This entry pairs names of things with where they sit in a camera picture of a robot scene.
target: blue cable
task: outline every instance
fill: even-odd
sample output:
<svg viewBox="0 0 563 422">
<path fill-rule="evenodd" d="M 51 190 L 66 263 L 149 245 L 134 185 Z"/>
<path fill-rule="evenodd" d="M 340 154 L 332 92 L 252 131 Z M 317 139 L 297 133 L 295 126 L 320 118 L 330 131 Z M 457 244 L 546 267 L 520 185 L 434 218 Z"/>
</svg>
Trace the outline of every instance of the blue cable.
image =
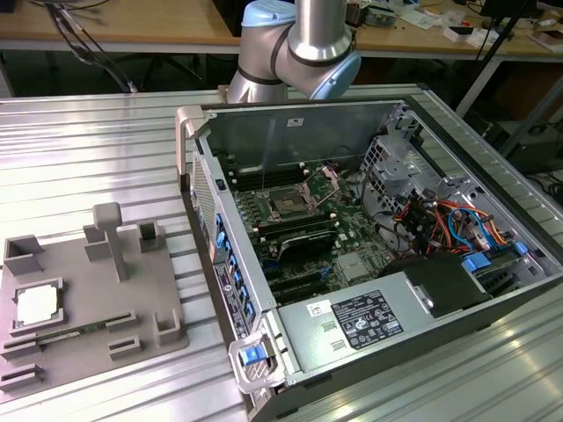
<svg viewBox="0 0 563 422">
<path fill-rule="evenodd" d="M 487 240 L 488 243 L 490 243 L 492 246 L 494 247 L 498 247 L 498 244 L 496 243 L 496 241 L 494 240 L 494 238 L 492 238 L 485 229 L 485 226 L 483 225 L 483 222 L 481 221 L 481 219 L 479 218 L 479 216 L 477 215 L 477 213 L 475 211 L 473 211 L 472 209 L 468 209 L 468 208 L 456 208 L 453 209 L 450 213 L 450 215 L 448 216 L 448 228 L 450 229 L 451 235 L 456 238 L 457 240 L 459 240 L 460 242 L 466 244 L 467 246 L 469 246 L 469 249 L 471 250 L 471 252 L 473 252 L 473 247 L 472 245 L 466 241 L 465 239 L 463 239 L 462 237 L 458 236 L 454 227 L 453 227 L 453 215 L 456 211 L 465 211 L 467 214 L 471 215 L 476 221 L 477 224 L 479 225 L 479 228 L 481 229 L 481 233 L 483 233 L 483 236 L 485 237 L 485 239 Z"/>
</svg>

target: gray plastic bracket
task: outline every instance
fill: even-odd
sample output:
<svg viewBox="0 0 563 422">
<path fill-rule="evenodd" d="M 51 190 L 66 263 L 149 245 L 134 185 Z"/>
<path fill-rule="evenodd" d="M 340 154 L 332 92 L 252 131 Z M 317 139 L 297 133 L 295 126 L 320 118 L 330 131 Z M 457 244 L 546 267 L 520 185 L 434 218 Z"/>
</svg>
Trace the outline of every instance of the gray plastic bracket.
<svg viewBox="0 0 563 422">
<path fill-rule="evenodd" d="M 106 240 L 102 242 L 95 242 L 93 244 L 86 244 L 84 246 L 86 255 L 90 262 L 100 261 L 112 257 L 112 250 L 109 247 L 109 242 Z"/>
<path fill-rule="evenodd" d="M 182 325 L 176 309 L 172 310 L 172 327 L 167 325 L 167 322 L 158 322 L 157 314 L 154 314 L 152 317 L 155 325 L 155 341 L 157 345 L 167 345 L 182 337 Z"/>
<path fill-rule="evenodd" d="M 28 354 L 40 353 L 41 347 L 36 338 L 37 334 L 33 333 L 16 340 L 6 341 L 0 348 L 0 356 L 6 360 L 12 360 Z"/>
<path fill-rule="evenodd" d="M 103 242 L 106 240 L 106 233 L 103 230 L 96 229 L 93 224 L 88 224 L 83 226 L 84 234 L 86 235 L 86 240 L 89 244 L 96 244 L 97 242 Z"/>
<path fill-rule="evenodd" d="M 109 243 L 119 282 L 127 280 L 127 266 L 123 258 L 121 240 L 117 235 L 117 228 L 123 223 L 120 204 L 117 202 L 108 202 L 107 204 L 94 205 L 92 212 L 94 227 L 106 232 L 106 240 Z"/>
<path fill-rule="evenodd" d="M 139 336 L 136 335 L 112 341 L 107 344 L 107 348 L 109 349 L 109 357 L 112 358 L 112 360 L 118 360 L 141 352 L 143 346 Z"/>
<path fill-rule="evenodd" d="M 118 330 L 131 328 L 137 324 L 139 324 L 137 314 L 134 310 L 129 310 L 108 318 L 106 328 L 109 332 L 116 332 Z"/>
<path fill-rule="evenodd" d="M 165 236 L 154 220 L 139 222 L 137 224 L 137 235 L 139 236 L 141 253 L 158 251 L 165 245 Z"/>
<path fill-rule="evenodd" d="M 42 252 L 43 248 L 35 236 L 12 237 L 4 244 L 4 264 L 14 277 L 42 271 L 34 256 Z"/>
<path fill-rule="evenodd" d="M 16 327 L 16 321 L 12 320 L 11 328 L 8 330 L 8 333 L 11 336 L 21 336 L 29 332 L 45 330 L 46 328 L 64 324 L 64 321 L 65 321 L 64 309 L 59 308 L 54 318 L 49 319 L 48 321 L 42 321 L 37 324 L 29 324 L 29 325 L 24 325 L 23 327 Z"/>
<path fill-rule="evenodd" d="M 0 391 L 7 393 L 14 389 L 40 382 L 41 372 L 43 372 L 42 369 L 34 363 L 24 365 L 23 367 L 16 367 L 0 375 Z"/>
</svg>

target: black box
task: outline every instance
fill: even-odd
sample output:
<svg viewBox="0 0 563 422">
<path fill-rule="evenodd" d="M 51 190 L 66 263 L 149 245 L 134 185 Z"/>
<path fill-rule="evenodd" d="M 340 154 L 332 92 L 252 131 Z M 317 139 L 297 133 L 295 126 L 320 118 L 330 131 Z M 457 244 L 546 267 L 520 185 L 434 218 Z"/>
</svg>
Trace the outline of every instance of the black box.
<svg viewBox="0 0 563 422">
<path fill-rule="evenodd" d="M 0 13 L 13 13 L 16 8 L 16 0 L 0 0 Z"/>
</svg>

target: chipset heatsink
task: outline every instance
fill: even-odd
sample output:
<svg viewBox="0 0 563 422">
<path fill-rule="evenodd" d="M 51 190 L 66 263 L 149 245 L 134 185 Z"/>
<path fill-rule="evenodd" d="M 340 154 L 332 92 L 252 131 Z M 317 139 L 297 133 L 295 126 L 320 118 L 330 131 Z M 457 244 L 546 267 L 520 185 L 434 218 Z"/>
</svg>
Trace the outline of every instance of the chipset heatsink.
<svg viewBox="0 0 563 422">
<path fill-rule="evenodd" d="M 368 268 L 356 252 L 342 255 L 336 261 L 348 282 L 369 274 Z"/>
</svg>

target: white label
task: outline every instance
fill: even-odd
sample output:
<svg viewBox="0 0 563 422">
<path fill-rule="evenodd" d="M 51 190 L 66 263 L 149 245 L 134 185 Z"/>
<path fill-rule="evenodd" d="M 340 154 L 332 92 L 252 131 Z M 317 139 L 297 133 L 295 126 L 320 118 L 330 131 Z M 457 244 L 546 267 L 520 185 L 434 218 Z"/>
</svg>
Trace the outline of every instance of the white label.
<svg viewBox="0 0 563 422">
<path fill-rule="evenodd" d="M 309 310 L 309 314 L 311 317 L 318 317 L 319 315 L 326 314 L 327 312 L 331 312 L 331 301 L 328 299 L 320 302 L 315 302 L 307 305 L 307 309 Z"/>
<path fill-rule="evenodd" d="M 395 328 L 398 325 L 397 321 L 393 321 L 392 323 L 388 323 L 387 324 L 387 330 L 390 330 L 391 328 Z"/>
<path fill-rule="evenodd" d="M 299 127 L 303 125 L 304 118 L 300 119 L 289 119 L 288 120 L 288 127 Z"/>
</svg>

